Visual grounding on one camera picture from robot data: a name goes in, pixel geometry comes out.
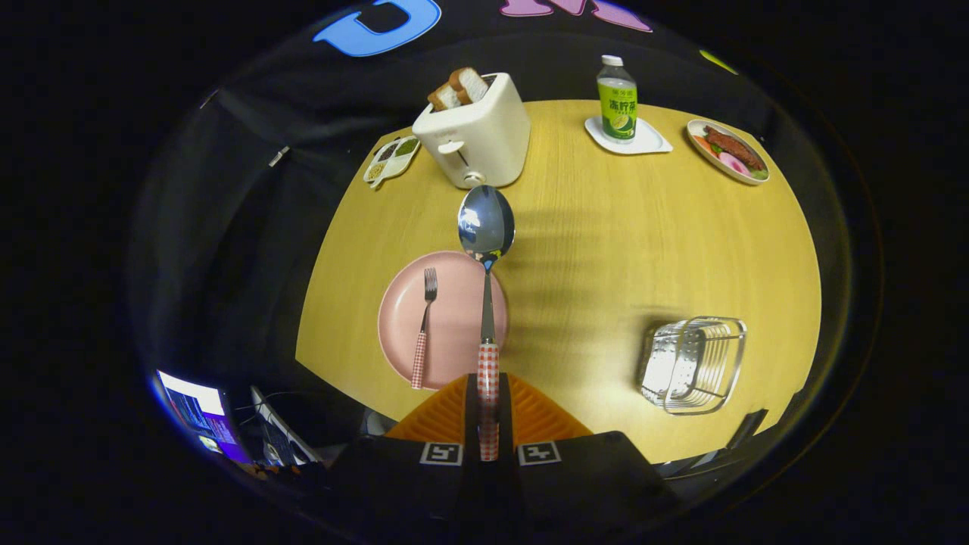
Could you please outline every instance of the spoon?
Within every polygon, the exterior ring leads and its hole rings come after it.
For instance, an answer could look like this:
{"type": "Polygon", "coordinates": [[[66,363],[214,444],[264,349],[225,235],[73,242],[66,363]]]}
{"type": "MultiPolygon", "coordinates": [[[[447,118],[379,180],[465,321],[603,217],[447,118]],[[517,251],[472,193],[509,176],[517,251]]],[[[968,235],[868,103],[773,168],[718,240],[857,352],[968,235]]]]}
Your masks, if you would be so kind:
{"type": "Polygon", "coordinates": [[[457,236],[464,253],[484,265],[482,343],[478,349],[478,442],[481,459],[498,458],[498,344],[494,337],[491,268],[512,247],[515,217],[508,199],[489,185],[479,185],[464,197],[457,213],[457,236]]]}

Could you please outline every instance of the metal fork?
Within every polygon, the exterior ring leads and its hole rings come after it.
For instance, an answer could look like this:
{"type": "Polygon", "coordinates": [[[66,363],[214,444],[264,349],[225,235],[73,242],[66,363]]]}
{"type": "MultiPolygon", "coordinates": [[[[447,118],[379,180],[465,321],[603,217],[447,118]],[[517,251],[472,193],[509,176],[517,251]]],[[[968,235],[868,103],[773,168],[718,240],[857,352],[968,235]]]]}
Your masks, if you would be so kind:
{"type": "Polygon", "coordinates": [[[427,351],[427,313],[430,304],[437,299],[437,271],[433,267],[424,269],[424,318],[421,322],[421,333],[418,335],[418,347],[414,351],[414,369],[411,373],[411,388],[419,390],[423,387],[423,360],[427,351]]]}

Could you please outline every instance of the toast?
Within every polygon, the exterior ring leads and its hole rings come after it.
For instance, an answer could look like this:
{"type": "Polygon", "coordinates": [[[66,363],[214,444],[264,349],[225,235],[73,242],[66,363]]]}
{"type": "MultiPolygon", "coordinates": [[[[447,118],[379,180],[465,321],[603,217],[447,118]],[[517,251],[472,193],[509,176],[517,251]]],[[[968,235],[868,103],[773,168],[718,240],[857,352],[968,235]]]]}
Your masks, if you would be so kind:
{"type": "Polygon", "coordinates": [[[447,83],[441,85],[433,93],[427,95],[427,102],[434,105],[435,112],[450,110],[451,108],[461,106],[461,101],[457,98],[457,91],[455,91],[447,83]]]}
{"type": "Polygon", "coordinates": [[[475,72],[475,69],[470,67],[458,68],[451,72],[448,85],[458,93],[463,91],[463,95],[458,95],[459,98],[463,99],[460,101],[462,104],[478,102],[487,93],[487,83],[475,72]]]}

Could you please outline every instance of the white toaster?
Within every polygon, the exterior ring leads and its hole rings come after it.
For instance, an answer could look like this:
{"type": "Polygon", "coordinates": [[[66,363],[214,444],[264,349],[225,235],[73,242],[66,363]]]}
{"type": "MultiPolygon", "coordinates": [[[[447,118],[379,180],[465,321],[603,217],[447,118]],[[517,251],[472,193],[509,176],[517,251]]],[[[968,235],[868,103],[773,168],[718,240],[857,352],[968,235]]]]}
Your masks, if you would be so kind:
{"type": "Polygon", "coordinates": [[[432,112],[428,104],[412,131],[457,187],[501,187],[525,166],[532,123],[505,73],[485,74],[488,91],[474,103],[432,112]]]}

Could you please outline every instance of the yellow table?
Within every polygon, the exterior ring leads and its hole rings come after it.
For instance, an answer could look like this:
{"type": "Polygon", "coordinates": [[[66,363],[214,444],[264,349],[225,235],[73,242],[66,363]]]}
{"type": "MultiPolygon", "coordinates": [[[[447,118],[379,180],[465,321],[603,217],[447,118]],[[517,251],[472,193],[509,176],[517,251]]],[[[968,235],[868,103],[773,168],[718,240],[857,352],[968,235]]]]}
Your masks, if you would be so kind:
{"type": "MultiPolygon", "coordinates": [[[[525,105],[531,142],[521,177],[502,192],[516,240],[495,266],[508,299],[502,370],[539,388],[593,432],[621,430],[653,463],[724,447],[745,414],[772,426],[807,377],[821,321],[814,243],[787,180],[766,158],[768,182],[733,181],[686,140],[686,112],[640,105],[674,150],[623,156],[582,127],[597,101],[525,105]],[[730,401],[702,416],[671,416],[647,401],[637,368],[643,332],[694,315],[749,328],[730,401]]],[[[375,146],[410,129],[390,133],[375,146]]],[[[379,191],[361,166],[320,248],[297,359],[354,399],[399,420],[431,395],[384,359],[377,313],[394,275],[417,257],[460,250],[464,190],[420,151],[379,191]]],[[[469,308],[479,313],[479,308],[469,308]]]]}

